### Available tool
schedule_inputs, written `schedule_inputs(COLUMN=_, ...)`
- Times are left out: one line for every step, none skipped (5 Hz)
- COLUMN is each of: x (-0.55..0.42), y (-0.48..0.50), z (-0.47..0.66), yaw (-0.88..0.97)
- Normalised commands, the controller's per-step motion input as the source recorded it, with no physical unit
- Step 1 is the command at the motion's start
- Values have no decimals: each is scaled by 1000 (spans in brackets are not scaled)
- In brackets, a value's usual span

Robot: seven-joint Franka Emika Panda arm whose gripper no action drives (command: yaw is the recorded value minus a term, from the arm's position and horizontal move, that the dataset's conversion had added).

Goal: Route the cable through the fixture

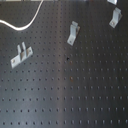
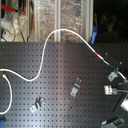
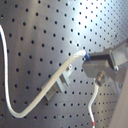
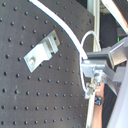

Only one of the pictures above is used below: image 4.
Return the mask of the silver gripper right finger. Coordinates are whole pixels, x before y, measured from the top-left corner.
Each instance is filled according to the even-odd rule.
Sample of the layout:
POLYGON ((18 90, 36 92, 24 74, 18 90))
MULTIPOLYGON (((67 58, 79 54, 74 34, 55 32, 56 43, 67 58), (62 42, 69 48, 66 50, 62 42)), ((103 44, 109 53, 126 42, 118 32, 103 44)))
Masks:
POLYGON ((81 66, 106 65, 114 68, 116 65, 128 60, 128 37, 123 38, 111 47, 103 48, 98 52, 88 52, 81 66))

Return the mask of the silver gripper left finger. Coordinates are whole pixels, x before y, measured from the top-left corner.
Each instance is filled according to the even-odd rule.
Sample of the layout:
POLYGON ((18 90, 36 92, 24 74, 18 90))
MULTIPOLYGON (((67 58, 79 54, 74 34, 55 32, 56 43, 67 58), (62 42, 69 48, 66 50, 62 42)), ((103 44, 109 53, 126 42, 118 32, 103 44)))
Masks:
POLYGON ((121 68, 113 71, 104 60, 84 60, 80 64, 80 77, 85 98, 90 99, 97 91, 96 87, 107 84, 115 95, 118 94, 122 78, 121 68))

